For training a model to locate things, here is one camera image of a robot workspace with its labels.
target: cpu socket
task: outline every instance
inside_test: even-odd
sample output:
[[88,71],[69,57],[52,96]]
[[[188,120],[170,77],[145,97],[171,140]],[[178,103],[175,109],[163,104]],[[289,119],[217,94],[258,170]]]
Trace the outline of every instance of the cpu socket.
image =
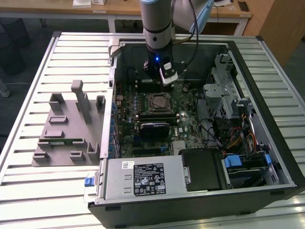
[[173,112],[171,103],[171,96],[168,93],[150,94],[148,95],[149,108],[151,114],[169,114]]

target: slotted aluminum surface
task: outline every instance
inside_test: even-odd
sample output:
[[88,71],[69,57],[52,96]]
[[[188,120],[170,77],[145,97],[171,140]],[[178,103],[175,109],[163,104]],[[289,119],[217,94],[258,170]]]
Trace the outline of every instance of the slotted aluminum surface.
[[[63,92],[65,99],[75,99],[69,92],[70,83],[78,79],[83,80],[83,89],[89,99],[105,95],[111,38],[143,36],[62,33],[61,37],[52,38],[0,156],[1,229],[103,228],[88,211],[82,197],[84,178],[98,170],[98,166],[32,167],[31,161],[48,116],[50,107],[47,102],[52,92]],[[293,155],[305,172],[304,102],[264,43],[254,37],[202,36],[201,39],[236,42]],[[275,202],[255,214],[141,228],[304,228],[304,212],[305,196],[299,195]]]

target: warning label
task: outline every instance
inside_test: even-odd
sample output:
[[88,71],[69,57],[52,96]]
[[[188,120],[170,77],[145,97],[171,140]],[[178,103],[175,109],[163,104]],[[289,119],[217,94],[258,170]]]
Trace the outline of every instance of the warning label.
[[134,165],[133,172],[136,197],[166,193],[163,163]]

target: green circuit board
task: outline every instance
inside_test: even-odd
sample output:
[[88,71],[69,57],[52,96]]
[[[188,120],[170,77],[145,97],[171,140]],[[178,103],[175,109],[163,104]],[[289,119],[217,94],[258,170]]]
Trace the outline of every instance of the green circuit board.
[[[134,155],[135,149],[162,148],[162,156],[173,155],[172,142],[184,140],[186,148],[203,147],[203,138],[199,129],[199,123],[194,110],[197,100],[196,89],[183,91],[184,83],[174,83],[170,93],[138,93],[132,87],[125,88],[124,96],[120,96],[117,104],[119,106],[119,133],[121,157],[138,157]],[[179,114],[178,123],[170,126],[169,135],[165,139],[141,141],[141,145],[135,147],[134,137],[137,135],[136,115],[154,114],[152,106],[161,107],[150,101],[154,96],[157,101],[158,96],[169,98],[167,102],[162,99],[160,104],[164,107],[162,114]]]

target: gray 3d printed holder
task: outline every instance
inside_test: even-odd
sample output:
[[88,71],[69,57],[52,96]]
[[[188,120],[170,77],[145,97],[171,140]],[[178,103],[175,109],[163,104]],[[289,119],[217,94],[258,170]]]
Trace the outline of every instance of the gray 3d printed holder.
[[74,80],[71,90],[77,100],[65,101],[61,93],[52,94],[51,110],[32,166],[98,165],[104,120],[105,98],[88,100],[81,80]]

